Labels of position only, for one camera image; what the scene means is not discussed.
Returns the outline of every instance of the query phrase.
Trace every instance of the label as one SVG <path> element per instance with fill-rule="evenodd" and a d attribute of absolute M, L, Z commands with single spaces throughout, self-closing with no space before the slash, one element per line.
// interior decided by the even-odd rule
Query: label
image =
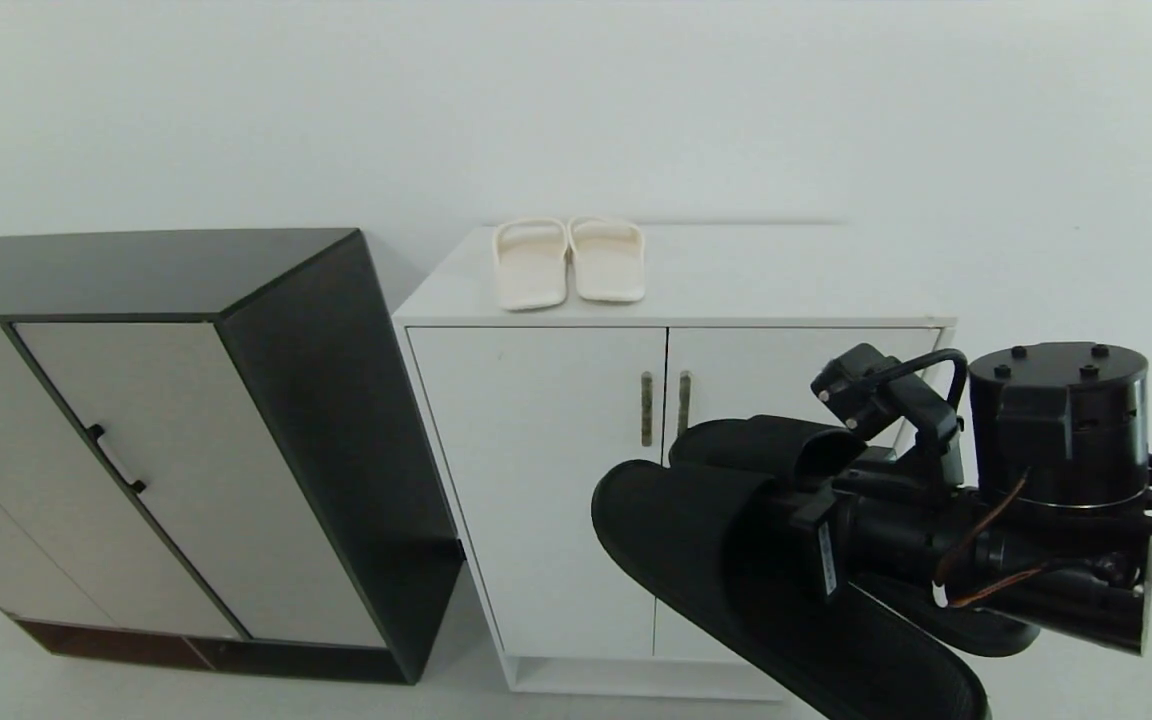
<path fill-rule="evenodd" d="M 820 541 L 820 564 L 824 568 L 824 596 L 829 597 L 838 589 L 838 574 L 833 568 L 833 543 L 829 541 L 829 523 L 821 523 L 817 530 Z"/>

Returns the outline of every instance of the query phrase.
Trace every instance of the slipper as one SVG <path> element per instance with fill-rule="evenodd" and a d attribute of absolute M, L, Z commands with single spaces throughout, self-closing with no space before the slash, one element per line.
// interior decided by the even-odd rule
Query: slipper
<path fill-rule="evenodd" d="M 506 310 L 536 310 L 567 300 L 567 227 L 554 218 L 500 225 L 492 236 L 497 301 Z"/>
<path fill-rule="evenodd" d="M 573 218 L 567 222 L 573 247 L 576 291 L 584 300 L 637 302 L 646 293 L 643 232 L 626 220 Z"/>

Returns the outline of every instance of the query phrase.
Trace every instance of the cabinet handle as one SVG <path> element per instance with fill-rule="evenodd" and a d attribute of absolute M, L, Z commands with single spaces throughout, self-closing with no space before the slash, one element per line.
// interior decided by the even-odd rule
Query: cabinet handle
<path fill-rule="evenodd" d="M 100 448 L 101 454 L 105 455 L 105 460 L 108 460 L 109 464 L 114 465 L 114 471 L 116 471 L 119 479 L 122 479 L 123 483 L 127 484 L 127 487 L 132 488 L 132 492 L 136 493 L 136 495 L 141 495 L 142 492 L 145 492 L 145 488 L 147 487 L 145 480 L 127 482 L 127 478 L 131 478 L 132 475 L 128 473 L 127 465 L 122 464 L 122 462 L 118 460 L 118 456 L 115 456 L 114 452 L 109 449 L 109 446 L 106 445 L 106 442 L 101 442 L 105 439 L 105 427 L 103 427 L 100 423 L 97 423 L 92 425 L 92 427 L 88 429 L 88 437 L 91 437 L 92 442 L 96 442 L 96 447 Z"/>
<path fill-rule="evenodd" d="M 643 373 L 639 433 L 643 435 L 643 447 L 652 447 L 652 373 Z"/>
<path fill-rule="evenodd" d="M 687 432 L 687 416 L 691 414 L 691 373 L 679 376 L 679 437 Z"/>

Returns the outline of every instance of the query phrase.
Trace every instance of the cabinet base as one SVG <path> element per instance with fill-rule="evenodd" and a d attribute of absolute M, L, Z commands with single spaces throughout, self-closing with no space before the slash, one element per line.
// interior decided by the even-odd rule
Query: cabinet base
<path fill-rule="evenodd" d="M 17 620 L 15 623 L 53 655 L 275 679 L 407 684 L 393 654 L 385 647 L 187 638 L 132 630 L 55 626 L 32 620 Z"/>
<path fill-rule="evenodd" d="M 636 660 L 573 660 L 518 657 L 513 691 L 608 694 L 695 700 L 785 702 L 788 694 L 761 670 L 744 664 Z"/>

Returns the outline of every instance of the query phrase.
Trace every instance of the brown cabinet base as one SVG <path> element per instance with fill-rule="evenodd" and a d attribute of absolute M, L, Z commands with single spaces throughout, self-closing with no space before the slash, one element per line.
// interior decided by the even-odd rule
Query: brown cabinet base
<path fill-rule="evenodd" d="M 54 626 L 32 620 L 17 620 L 17 626 L 53 655 L 275 679 L 407 683 L 393 654 L 385 647 L 187 638 L 132 630 Z"/>

